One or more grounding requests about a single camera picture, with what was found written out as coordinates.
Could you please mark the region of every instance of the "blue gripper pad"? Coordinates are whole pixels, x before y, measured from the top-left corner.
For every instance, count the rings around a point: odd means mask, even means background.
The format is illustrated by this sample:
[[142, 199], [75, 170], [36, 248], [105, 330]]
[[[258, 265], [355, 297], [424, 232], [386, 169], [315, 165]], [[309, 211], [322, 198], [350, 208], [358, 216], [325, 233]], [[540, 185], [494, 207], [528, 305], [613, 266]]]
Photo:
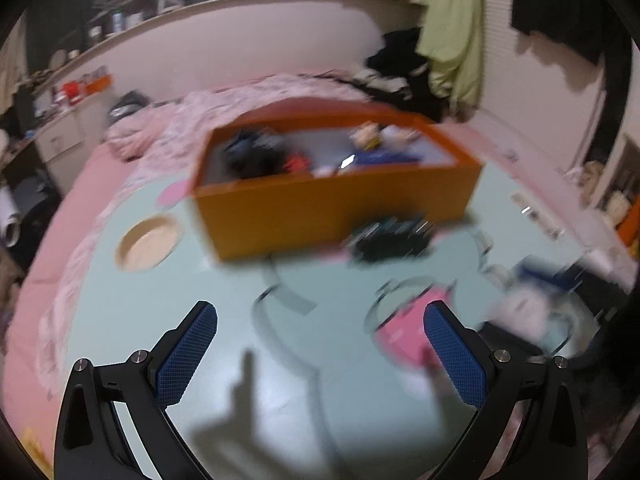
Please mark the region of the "blue gripper pad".
[[462, 401], [478, 410], [482, 408], [487, 393], [484, 369], [433, 304], [424, 311], [424, 333]]
[[205, 306], [156, 372], [156, 401], [163, 410], [177, 404], [218, 328], [218, 314]]

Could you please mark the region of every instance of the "metal screw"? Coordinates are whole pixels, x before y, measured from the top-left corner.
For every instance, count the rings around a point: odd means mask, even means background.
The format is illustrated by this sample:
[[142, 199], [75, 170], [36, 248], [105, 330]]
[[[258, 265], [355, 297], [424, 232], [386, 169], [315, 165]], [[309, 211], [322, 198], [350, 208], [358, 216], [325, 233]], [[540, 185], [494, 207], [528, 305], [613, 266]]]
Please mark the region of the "metal screw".
[[554, 357], [554, 362], [556, 363], [556, 366], [558, 368], [562, 368], [562, 369], [567, 368], [569, 365], [569, 360], [565, 359], [561, 355], [557, 355], [556, 357]]
[[135, 363], [141, 363], [146, 359], [148, 355], [149, 352], [147, 352], [146, 350], [136, 350], [135, 352], [133, 352], [133, 354], [131, 354], [131, 357], [129, 359], [131, 359]]
[[494, 357], [501, 363], [508, 363], [511, 360], [511, 354], [506, 350], [496, 350]]
[[84, 370], [86, 368], [86, 366], [89, 364], [89, 360], [88, 359], [78, 359], [78, 361], [76, 361], [74, 363], [74, 370], [76, 372], [81, 372], [82, 370]]

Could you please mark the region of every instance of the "green cloth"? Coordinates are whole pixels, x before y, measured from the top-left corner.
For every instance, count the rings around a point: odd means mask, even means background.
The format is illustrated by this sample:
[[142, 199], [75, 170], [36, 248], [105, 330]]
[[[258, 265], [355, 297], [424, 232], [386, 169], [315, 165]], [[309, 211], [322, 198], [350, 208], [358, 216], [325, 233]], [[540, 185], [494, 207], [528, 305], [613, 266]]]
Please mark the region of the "green cloth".
[[482, 79], [482, 0], [420, 0], [427, 6], [416, 52], [431, 59], [437, 97], [478, 105]]

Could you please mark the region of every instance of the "orange box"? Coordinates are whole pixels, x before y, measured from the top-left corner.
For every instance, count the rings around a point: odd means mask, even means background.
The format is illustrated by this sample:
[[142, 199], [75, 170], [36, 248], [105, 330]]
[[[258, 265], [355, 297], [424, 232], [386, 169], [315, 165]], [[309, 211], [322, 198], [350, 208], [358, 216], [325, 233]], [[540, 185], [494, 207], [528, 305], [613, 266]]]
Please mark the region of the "orange box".
[[87, 95], [96, 94], [102, 92], [105, 88], [113, 84], [113, 77], [111, 74], [103, 75], [95, 81], [92, 81], [86, 86]]
[[[439, 222], [462, 218], [482, 165], [422, 115], [375, 104], [287, 100], [254, 110], [213, 130], [192, 181], [203, 225], [221, 260], [336, 243], [376, 218], [423, 214]], [[209, 153], [244, 126], [281, 134], [356, 127], [366, 121], [420, 131], [455, 158], [454, 165], [390, 164], [315, 178], [279, 174], [203, 185]]]

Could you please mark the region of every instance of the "beige bowl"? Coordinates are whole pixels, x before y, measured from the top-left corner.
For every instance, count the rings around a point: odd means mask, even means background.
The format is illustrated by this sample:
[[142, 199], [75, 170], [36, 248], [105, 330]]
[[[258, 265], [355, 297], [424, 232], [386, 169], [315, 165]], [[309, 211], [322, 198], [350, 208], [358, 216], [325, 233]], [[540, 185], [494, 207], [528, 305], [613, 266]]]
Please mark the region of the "beige bowl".
[[153, 269], [173, 252], [181, 237], [182, 228], [172, 216], [147, 218], [120, 239], [116, 265], [127, 272]]

